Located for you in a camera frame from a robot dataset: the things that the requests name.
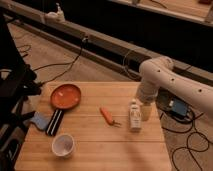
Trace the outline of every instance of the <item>wooden table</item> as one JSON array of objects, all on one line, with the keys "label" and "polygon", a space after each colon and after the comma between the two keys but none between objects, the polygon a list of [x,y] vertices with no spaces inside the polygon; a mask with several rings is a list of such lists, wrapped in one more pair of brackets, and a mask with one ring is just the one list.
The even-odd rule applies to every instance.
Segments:
[{"label": "wooden table", "polygon": [[[50,94],[54,88],[72,82],[48,83],[37,111],[51,117]],[[171,164],[160,121],[153,112],[142,123],[140,133],[129,131],[129,103],[138,83],[74,82],[82,91],[79,106],[65,113],[58,133],[69,133],[76,141],[72,158],[57,158],[51,152],[53,137],[31,125],[17,159],[16,171],[167,171]],[[109,126],[99,112],[106,107],[121,128]]]}]

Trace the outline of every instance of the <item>spray bottle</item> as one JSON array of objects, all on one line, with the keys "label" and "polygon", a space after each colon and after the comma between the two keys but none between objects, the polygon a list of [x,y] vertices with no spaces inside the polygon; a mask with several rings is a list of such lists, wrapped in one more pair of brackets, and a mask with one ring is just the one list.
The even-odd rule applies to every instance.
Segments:
[{"label": "spray bottle", "polygon": [[62,11],[62,9],[61,9],[59,3],[56,3],[56,5],[57,5],[57,9],[58,9],[58,11],[57,11],[58,20],[59,20],[60,22],[65,22],[64,12]]}]

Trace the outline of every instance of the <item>cable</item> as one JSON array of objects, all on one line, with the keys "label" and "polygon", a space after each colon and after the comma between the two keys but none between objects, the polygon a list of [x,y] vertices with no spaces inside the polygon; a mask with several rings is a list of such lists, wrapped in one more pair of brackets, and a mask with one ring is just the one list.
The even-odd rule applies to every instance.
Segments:
[{"label": "cable", "polygon": [[26,52],[25,54],[23,54],[23,55],[21,55],[21,56],[22,56],[22,58],[25,58],[25,57],[28,56],[28,53]]},{"label": "cable", "polygon": [[170,118],[172,118],[173,120],[175,120],[176,122],[181,123],[181,124],[190,124],[196,118],[195,113],[190,108],[188,109],[187,115],[183,119],[179,118],[173,114],[170,114],[169,111],[164,110],[164,114],[168,115]]},{"label": "cable", "polygon": [[165,8],[165,9],[168,9],[167,8],[167,6],[165,6],[163,3],[161,3],[161,2],[158,2],[158,1],[155,1],[155,0],[150,0],[151,2],[154,2],[154,3],[156,3],[156,4],[158,4],[158,5],[160,5],[161,7],[163,7],[163,8]]},{"label": "cable", "polygon": [[38,71],[38,70],[40,70],[40,69],[43,69],[43,68],[46,68],[46,67],[51,67],[51,66],[56,66],[56,65],[69,65],[69,67],[68,67],[64,72],[62,72],[62,73],[56,75],[55,77],[53,77],[53,78],[50,79],[50,80],[41,82],[40,85],[42,86],[42,85],[44,85],[44,84],[47,83],[47,82],[54,81],[55,79],[61,77],[62,75],[64,75],[64,74],[67,73],[68,71],[70,71],[70,70],[72,69],[73,65],[75,64],[75,62],[76,62],[76,61],[78,60],[78,58],[81,56],[81,53],[82,53],[82,50],[83,50],[83,44],[84,44],[84,43],[85,43],[85,42],[82,42],[82,45],[81,45],[81,47],[80,47],[80,51],[79,51],[78,55],[75,57],[75,59],[74,59],[73,61],[67,62],[67,63],[55,63],[55,64],[44,65],[44,66],[41,66],[41,67],[39,67],[39,68],[34,69],[33,71]]},{"label": "cable", "polygon": [[130,78],[130,79],[132,79],[132,80],[140,80],[141,79],[141,77],[134,77],[133,75],[131,75],[131,73],[129,72],[129,59],[127,58],[127,56],[132,52],[132,51],[134,51],[134,50],[138,50],[138,49],[141,49],[141,47],[137,47],[137,48],[134,48],[134,49],[130,49],[130,50],[128,50],[128,52],[124,55],[124,58],[123,58],[123,70],[124,70],[124,72],[127,74],[127,76]]},{"label": "cable", "polygon": [[[198,166],[198,168],[201,170],[201,171],[203,171],[203,169],[202,169],[202,167],[201,167],[201,165],[200,165],[200,163],[197,161],[197,159],[195,158],[195,156],[193,155],[193,153],[192,152],[206,152],[209,148],[210,148],[210,145],[213,145],[213,142],[211,142],[207,137],[206,137],[206,135],[204,135],[203,133],[201,133],[200,131],[198,131],[198,129],[196,128],[196,125],[195,125],[195,121],[197,120],[197,119],[199,119],[200,117],[202,117],[203,115],[204,115],[204,113],[201,113],[201,114],[199,114],[198,116],[195,116],[195,113],[194,113],[194,111],[192,110],[192,109],[190,109],[190,112],[192,113],[192,116],[193,116],[193,118],[192,118],[192,122],[189,122],[188,124],[191,124],[191,127],[188,129],[188,130],[186,130],[186,131],[183,131],[183,132],[179,132],[179,131],[176,131],[176,130],[170,130],[170,129],[168,129],[168,128],[164,128],[163,127],[163,129],[165,129],[165,130],[167,130],[167,131],[169,131],[169,132],[172,132],[172,133],[187,133],[187,132],[189,132],[189,131],[191,131],[192,130],[192,128],[194,128],[194,132],[191,132],[188,136],[187,136],[187,139],[186,139],[186,146],[182,146],[182,147],[178,147],[178,148],[176,148],[173,152],[172,152],[172,163],[173,163],[173,165],[174,165],[174,167],[175,167],[175,169],[177,170],[177,171],[179,171],[180,169],[177,167],[177,165],[176,165],[176,162],[175,162],[175,154],[176,154],[176,152],[177,151],[180,151],[180,150],[183,150],[183,149],[185,149],[185,150],[187,150],[188,152],[189,152],[189,154],[190,154],[190,156],[192,157],[192,159],[193,159],[193,161],[196,163],[196,165]],[[162,117],[165,115],[166,113],[164,113],[164,112],[162,112],[162,114],[160,115],[160,119],[162,119]],[[199,150],[199,149],[195,149],[195,148],[192,148],[192,147],[190,147],[190,139],[194,136],[194,135],[199,135],[202,139],[204,139],[206,142],[207,142],[207,146],[205,147],[205,148],[203,148],[203,149],[201,149],[201,150]]]},{"label": "cable", "polygon": [[22,46],[17,46],[17,49],[21,49],[21,48],[26,48],[24,50],[19,50],[19,53],[26,53],[31,49],[31,45],[22,45]]},{"label": "cable", "polygon": [[22,39],[24,36],[26,36],[28,33],[24,33],[24,34],[22,34],[21,36],[17,36],[17,37],[15,37],[15,36],[12,36],[12,38],[13,39]]}]

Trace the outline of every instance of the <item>white cup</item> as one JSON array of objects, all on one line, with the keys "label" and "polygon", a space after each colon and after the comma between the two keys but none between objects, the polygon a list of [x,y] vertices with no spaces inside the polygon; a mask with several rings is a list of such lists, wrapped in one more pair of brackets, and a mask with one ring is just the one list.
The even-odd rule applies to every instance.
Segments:
[{"label": "white cup", "polygon": [[74,149],[75,142],[69,134],[60,134],[53,139],[52,152],[58,157],[70,157]]}]

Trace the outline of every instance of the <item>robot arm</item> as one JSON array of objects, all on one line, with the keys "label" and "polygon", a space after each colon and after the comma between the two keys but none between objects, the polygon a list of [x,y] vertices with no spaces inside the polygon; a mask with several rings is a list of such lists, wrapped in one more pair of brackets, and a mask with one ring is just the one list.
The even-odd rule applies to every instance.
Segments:
[{"label": "robot arm", "polygon": [[158,89],[163,87],[201,112],[213,115],[213,87],[177,75],[172,69],[173,61],[165,56],[143,62],[138,99],[151,103],[155,101]]}]

